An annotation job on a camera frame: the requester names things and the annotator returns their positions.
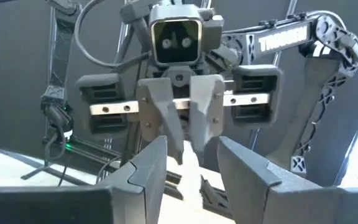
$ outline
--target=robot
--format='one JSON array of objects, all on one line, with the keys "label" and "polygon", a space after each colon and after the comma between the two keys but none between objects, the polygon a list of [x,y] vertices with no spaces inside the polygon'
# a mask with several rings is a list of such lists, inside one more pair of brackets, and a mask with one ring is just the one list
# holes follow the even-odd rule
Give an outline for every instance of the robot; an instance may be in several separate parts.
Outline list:
[{"label": "robot", "polygon": [[[229,210],[236,223],[358,223],[358,190],[322,188],[300,177],[306,173],[304,156],[309,150],[308,142],[300,139],[316,103],[326,106],[334,89],[358,69],[358,38],[337,15],[315,11],[223,31],[224,20],[213,9],[170,1],[130,1],[120,11],[129,33],[117,60],[106,63],[88,54],[78,38],[86,13],[100,2],[93,0],[83,8],[72,34],[88,59],[112,72],[86,75],[77,86],[89,104],[93,134],[128,132],[128,139],[135,143],[124,151],[120,169],[94,187],[0,188],[0,212],[3,209],[10,220],[25,221],[26,214],[16,215],[20,211],[9,206],[21,200],[26,206],[54,207],[49,222],[86,223],[99,201],[106,205],[103,223],[157,223],[165,180],[177,178],[166,172],[167,155],[180,164],[183,140],[188,139],[202,163],[206,143],[222,133],[225,106],[231,107],[230,115],[241,126],[259,128],[274,122],[283,72],[275,65],[252,63],[262,55],[298,46],[306,58],[307,85],[303,104],[280,147],[266,159],[219,137],[218,162],[226,193],[212,189],[207,180],[203,180],[203,190],[210,192],[206,195],[212,196],[211,201]],[[134,34],[142,53],[120,62]],[[150,65],[149,72],[139,74],[134,98],[127,99],[120,75],[143,61]],[[62,98],[48,96],[45,99]],[[69,114],[62,112],[65,100],[48,102],[45,108]],[[64,103],[56,106],[54,102]],[[57,117],[68,118],[64,123],[52,122],[56,129],[52,137],[60,134],[62,145],[67,140],[64,133],[70,132],[70,116]],[[151,142],[143,150],[139,149],[140,137]],[[67,211],[50,204],[74,199],[81,203],[81,198],[89,202],[82,212],[75,211],[72,203]],[[37,218],[45,217],[35,213]]]}]

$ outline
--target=robot eye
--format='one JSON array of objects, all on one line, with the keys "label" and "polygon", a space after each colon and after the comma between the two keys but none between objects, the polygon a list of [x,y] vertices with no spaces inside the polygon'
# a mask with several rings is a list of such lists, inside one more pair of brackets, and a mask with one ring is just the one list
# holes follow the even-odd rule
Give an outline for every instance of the robot eye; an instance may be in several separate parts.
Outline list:
[{"label": "robot eye", "polygon": [[162,40],[162,47],[164,49],[169,49],[172,46],[172,41],[170,39],[163,39]]},{"label": "robot eye", "polygon": [[181,40],[181,46],[184,48],[188,48],[191,45],[191,39],[189,37],[184,38]]}]

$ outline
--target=gray wall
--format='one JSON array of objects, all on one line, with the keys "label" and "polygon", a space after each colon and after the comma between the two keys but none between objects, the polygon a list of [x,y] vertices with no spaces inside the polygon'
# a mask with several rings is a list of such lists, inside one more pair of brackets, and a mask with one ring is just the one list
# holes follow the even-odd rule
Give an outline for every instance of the gray wall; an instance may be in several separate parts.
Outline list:
[{"label": "gray wall", "polygon": [[[289,0],[214,1],[216,10],[226,20],[226,29],[254,26],[264,19],[285,17]],[[82,41],[97,58],[111,61],[116,52],[119,30],[118,1],[107,1],[89,13],[84,21]],[[297,11],[327,9],[338,13],[348,29],[358,35],[358,1],[307,1],[299,0]],[[0,147],[23,154],[42,156],[40,141],[44,135],[44,117],[40,111],[40,95],[47,81],[48,38],[50,8],[43,1],[20,0],[0,4]],[[138,44],[132,46],[129,56],[138,52]],[[271,62],[263,58],[261,62]],[[283,137],[293,109],[298,103],[299,92],[303,88],[304,60],[297,49],[283,53],[281,68],[285,72],[285,86],[280,105],[279,117],[275,125],[260,132],[257,152],[269,153]],[[78,90],[73,84],[82,75],[108,72],[85,60],[74,46],[68,68],[68,94],[75,109],[75,133],[91,140],[83,127],[81,112],[85,110]],[[134,71],[124,76],[131,83]],[[339,89],[336,100],[330,105],[323,124],[315,137],[313,150],[308,156],[309,179],[329,185],[339,170],[344,154],[358,127],[358,74]],[[248,145],[249,131],[232,125],[226,119],[224,135]],[[216,144],[212,141],[206,156],[206,167],[217,169]],[[122,139],[115,140],[113,147],[120,151]]]}]

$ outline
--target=robot face screen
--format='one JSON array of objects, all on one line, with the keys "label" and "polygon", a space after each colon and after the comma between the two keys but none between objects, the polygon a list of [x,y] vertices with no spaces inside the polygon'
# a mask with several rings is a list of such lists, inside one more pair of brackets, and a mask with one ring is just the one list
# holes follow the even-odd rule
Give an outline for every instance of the robot face screen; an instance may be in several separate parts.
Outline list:
[{"label": "robot face screen", "polygon": [[154,24],[156,61],[161,64],[196,61],[199,57],[198,32],[196,21]]}]

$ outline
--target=screw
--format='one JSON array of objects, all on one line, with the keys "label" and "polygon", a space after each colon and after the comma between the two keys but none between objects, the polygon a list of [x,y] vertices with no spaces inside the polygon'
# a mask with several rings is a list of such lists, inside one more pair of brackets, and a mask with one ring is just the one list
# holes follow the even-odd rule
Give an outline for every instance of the screw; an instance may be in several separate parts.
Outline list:
[{"label": "screw", "polygon": [[215,93],[215,94],[214,94],[214,99],[218,99],[218,98],[221,97],[221,96],[222,96],[221,93]]}]

